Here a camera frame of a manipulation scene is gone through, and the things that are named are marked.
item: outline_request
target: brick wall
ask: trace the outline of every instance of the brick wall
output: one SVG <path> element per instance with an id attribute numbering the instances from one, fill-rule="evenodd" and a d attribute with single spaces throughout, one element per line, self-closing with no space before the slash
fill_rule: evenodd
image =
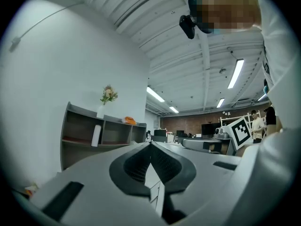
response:
<path id="1" fill-rule="evenodd" d="M 188 115 L 188 116 L 175 116 L 175 117 L 162 117 L 160 120 L 160 127 L 166 128 L 167 131 L 175 132 L 177 130 L 184 130 L 185 133 L 201 134 L 202 124 L 219 123 L 219 118 L 222 119 L 229 117 L 237 117 L 246 115 L 248 112 L 251 113 L 252 110 L 260 111 L 261 117 L 265 115 L 264 109 L 268 107 L 268 104 L 252 106 L 243 109 L 231 110 L 230 116 L 226 116 L 222 112 L 201 114 L 201 115 Z"/>

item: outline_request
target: white metal rack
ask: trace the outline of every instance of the white metal rack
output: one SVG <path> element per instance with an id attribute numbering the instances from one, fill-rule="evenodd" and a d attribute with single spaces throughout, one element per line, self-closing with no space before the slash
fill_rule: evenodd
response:
<path id="1" fill-rule="evenodd" d="M 261 118 L 260 111 L 258 111 L 256 114 L 258 114 L 259 118 Z M 221 118 L 221 128 L 223 128 L 223 126 L 222 126 L 222 122 L 223 121 L 230 121 L 230 120 L 234 120 L 234 119 L 240 119 L 242 117 L 247 117 L 248 118 L 247 124 L 248 124 L 249 128 L 251 129 L 252 128 L 252 125 L 251 125 L 252 121 L 250 121 L 250 116 L 251 116 L 251 114 L 248 112 L 247 115 L 242 115 L 242 116 L 237 116 L 237 117 L 231 117 L 231 118 L 226 118 L 226 119 L 222 119 Z"/>

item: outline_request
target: white vase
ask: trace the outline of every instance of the white vase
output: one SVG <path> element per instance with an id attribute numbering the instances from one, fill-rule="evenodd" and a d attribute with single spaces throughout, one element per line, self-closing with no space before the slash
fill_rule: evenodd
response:
<path id="1" fill-rule="evenodd" d="M 98 107 L 98 109 L 97 109 L 97 115 L 96 115 L 98 118 L 103 119 L 104 109 L 105 109 L 104 105 L 101 105 L 100 107 Z"/>

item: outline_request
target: white wall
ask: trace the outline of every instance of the white wall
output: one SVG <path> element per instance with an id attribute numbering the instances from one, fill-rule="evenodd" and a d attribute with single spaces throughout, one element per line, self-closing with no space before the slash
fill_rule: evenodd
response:
<path id="1" fill-rule="evenodd" d="M 41 185 L 61 171 L 60 136 L 68 101 L 96 111 L 103 88 L 119 93 L 107 115 L 144 121 L 149 61 L 130 39 L 86 5 L 46 19 L 13 53 L 11 40 L 72 0 L 28 0 L 2 41 L 1 162 L 18 186 Z"/>
<path id="2" fill-rule="evenodd" d="M 160 118 L 149 112 L 149 111 L 145 111 L 145 118 L 144 118 L 144 122 L 147 124 L 146 125 L 146 131 L 150 130 L 150 133 L 152 135 L 154 135 L 154 121 L 158 121 L 158 124 L 160 126 Z"/>

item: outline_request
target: ceiling light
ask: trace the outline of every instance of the ceiling light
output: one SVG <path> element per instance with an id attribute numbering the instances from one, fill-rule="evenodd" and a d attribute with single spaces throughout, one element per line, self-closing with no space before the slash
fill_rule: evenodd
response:
<path id="1" fill-rule="evenodd" d="M 153 91 L 150 87 L 146 89 L 147 92 L 149 92 L 152 96 L 154 96 L 158 101 L 164 102 L 165 100 L 162 99 L 155 91 Z"/>
<path id="2" fill-rule="evenodd" d="M 261 101 L 263 98 L 265 98 L 266 97 L 266 94 L 264 94 L 262 97 L 260 97 L 259 99 L 258 99 L 258 101 Z"/>
<path id="3" fill-rule="evenodd" d="M 218 103 L 218 105 L 217 105 L 217 107 L 216 107 L 216 108 L 220 108 L 220 107 L 221 107 L 221 105 L 222 105 L 222 103 L 224 102 L 224 100 L 225 100 L 224 98 L 223 98 L 223 99 L 221 99 L 221 100 L 220 100 L 220 102 Z"/>
<path id="4" fill-rule="evenodd" d="M 169 109 L 173 110 L 175 113 L 179 113 L 174 107 L 170 107 Z"/>
<path id="5" fill-rule="evenodd" d="M 234 87 L 234 85 L 235 85 L 235 83 L 236 83 L 236 81 L 238 79 L 238 76 L 240 74 L 240 71 L 241 71 L 241 69 L 242 69 L 242 67 L 244 65 L 244 62 L 245 61 L 243 59 L 238 59 L 236 61 L 236 66 L 235 66 L 234 74 L 232 76 L 232 79 L 231 79 L 231 82 L 230 82 L 230 84 L 228 86 L 228 89 L 231 89 L 231 88 Z"/>

